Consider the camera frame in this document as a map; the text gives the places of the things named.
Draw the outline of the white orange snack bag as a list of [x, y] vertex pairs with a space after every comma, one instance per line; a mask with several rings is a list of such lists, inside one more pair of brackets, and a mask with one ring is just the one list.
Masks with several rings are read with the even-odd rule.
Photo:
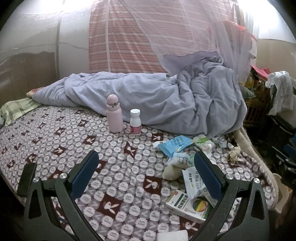
[[203, 195], [205, 184], [197, 169], [192, 166], [182, 171], [186, 194], [190, 200]]

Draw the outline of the white tissue pad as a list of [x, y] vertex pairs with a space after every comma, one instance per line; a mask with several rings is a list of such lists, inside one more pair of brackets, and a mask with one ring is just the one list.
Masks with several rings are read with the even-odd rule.
[[179, 230], [174, 232], [160, 232], [157, 234], [157, 241], [188, 241], [188, 232]]

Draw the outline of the blue snack packet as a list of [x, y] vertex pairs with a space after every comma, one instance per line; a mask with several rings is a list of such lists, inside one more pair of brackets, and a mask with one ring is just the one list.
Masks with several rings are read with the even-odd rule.
[[180, 135], [166, 142], [158, 144], [157, 148], [169, 158], [194, 143], [193, 139]]

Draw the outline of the green white medicine box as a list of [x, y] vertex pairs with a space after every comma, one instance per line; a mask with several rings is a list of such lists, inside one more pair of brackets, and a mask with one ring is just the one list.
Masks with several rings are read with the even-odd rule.
[[204, 223], [213, 210], [213, 207], [208, 201], [200, 198], [190, 200], [188, 195], [180, 190], [175, 190], [166, 201], [165, 208], [195, 223]]

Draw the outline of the crumpled brown paper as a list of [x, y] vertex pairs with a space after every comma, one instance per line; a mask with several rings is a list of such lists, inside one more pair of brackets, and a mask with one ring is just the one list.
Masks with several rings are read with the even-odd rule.
[[229, 164], [242, 164], [243, 160], [240, 158], [241, 148], [233, 147], [227, 155], [227, 162]]

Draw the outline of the cream woven bed mat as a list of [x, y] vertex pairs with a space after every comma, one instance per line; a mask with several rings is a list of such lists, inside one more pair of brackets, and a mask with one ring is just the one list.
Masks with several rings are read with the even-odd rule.
[[274, 210], [276, 204], [278, 203], [278, 195], [279, 195], [279, 187], [274, 178], [273, 173], [270, 171], [266, 163], [263, 161], [262, 157], [255, 149], [253, 144], [251, 143], [250, 138], [247, 135], [247, 132], [244, 128], [240, 128], [232, 133], [235, 142], [241, 148], [245, 154], [250, 156], [252, 160], [256, 160], [256, 163], [259, 165], [259, 170], [264, 176], [264, 180], [271, 188], [271, 198], [267, 200], [267, 207], [269, 210]]

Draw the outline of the green white wrapper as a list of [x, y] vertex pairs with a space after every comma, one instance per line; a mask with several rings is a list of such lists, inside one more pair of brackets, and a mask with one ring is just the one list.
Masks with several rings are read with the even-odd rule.
[[203, 152], [210, 153], [215, 144], [205, 135], [199, 134], [193, 138], [194, 145], [197, 146]]

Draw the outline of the wooden crib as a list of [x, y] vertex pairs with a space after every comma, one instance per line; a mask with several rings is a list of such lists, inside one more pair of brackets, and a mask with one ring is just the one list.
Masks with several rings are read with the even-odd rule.
[[265, 86], [266, 80], [261, 78], [252, 67], [244, 86], [253, 93], [254, 96], [245, 97], [247, 114], [243, 122], [245, 128], [253, 126], [270, 110], [270, 88]]

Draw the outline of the patterned fleece bed blanket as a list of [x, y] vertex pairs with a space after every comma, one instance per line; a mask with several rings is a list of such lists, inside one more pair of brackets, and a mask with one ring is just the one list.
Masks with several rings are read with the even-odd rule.
[[[16, 192], [26, 164], [36, 163], [35, 175], [45, 181], [69, 173], [89, 151], [96, 151], [99, 164], [75, 202], [99, 240], [157, 240], [160, 232], [179, 230], [186, 230], [191, 240], [204, 223], [165, 208], [175, 190], [186, 193], [183, 175], [173, 181], [162, 175], [168, 165], [184, 170], [195, 167], [194, 156], [201, 150], [192, 144], [169, 158], [157, 146], [174, 137], [177, 135], [149, 127], [135, 136], [128, 124], [122, 132], [111, 133], [107, 119], [90, 109], [40, 107], [1, 129], [1, 175], [25, 205], [26, 198]], [[239, 147], [232, 134], [211, 141], [215, 144], [212, 151], [202, 152], [212, 164], [236, 180], [258, 178], [266, 203], [273, 199], [256, 160], [241, 151], [242, 164], [227, 162], [230, 150]], [[240, 198], [234, 201], [220, 233], [232, 225], [240, 202]]]

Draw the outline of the green plaid pillow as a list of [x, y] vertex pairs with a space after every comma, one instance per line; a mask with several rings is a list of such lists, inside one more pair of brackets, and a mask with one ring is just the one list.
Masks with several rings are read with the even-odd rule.
[[41, 104], [31, 98], [8, 101], [1, 107], [1, 126], [9, 126], [24, 114], [40, 107]]

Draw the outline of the pink thermos bottle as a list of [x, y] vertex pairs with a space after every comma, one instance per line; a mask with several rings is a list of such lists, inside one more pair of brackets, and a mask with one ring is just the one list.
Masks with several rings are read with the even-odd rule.
[[106, 116], [109, 130], [112, 133], [119, 133], [123, 130], [122, 110], [119, 99], [115, 94], [107, 97]]

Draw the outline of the dark green pillow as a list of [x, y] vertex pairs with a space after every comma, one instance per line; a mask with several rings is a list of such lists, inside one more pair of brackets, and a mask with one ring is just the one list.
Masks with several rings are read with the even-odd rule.
[[244, 85], [240, 84], [240, 91], [245, 101], [255, 98], [255, 94]]

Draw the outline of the grey-blue duvet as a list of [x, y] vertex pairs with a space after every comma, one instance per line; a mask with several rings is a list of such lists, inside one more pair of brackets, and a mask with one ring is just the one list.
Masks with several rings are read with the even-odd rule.
[[247, 107], [238, 75], [217, 52], [169, 54], [164, 61], [165, 73], [71, 74], [37, 90], [33, 100], [105, 114], [107, 97], [115, 94], [124, 121], [136, 108], [144, 125], [181, 135], [212, 138], [241, 128]]

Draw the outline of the white medicine bottle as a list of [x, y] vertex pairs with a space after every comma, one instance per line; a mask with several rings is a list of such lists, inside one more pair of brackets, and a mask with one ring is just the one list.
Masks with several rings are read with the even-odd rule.
[[140, 110], [131, 109], [130, 110], [130, 133], [133, 135], [140, 135], [142, 132], [142, 122], [140, 120]]

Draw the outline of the pink mosquito net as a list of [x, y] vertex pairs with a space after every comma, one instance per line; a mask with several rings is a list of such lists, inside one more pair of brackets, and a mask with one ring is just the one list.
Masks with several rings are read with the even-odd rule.
[[96, 1], [89, 65], [91, 72], [168, 72], [174, 57], [216, 53], [244, 83], [256, 42], [239, 1]]

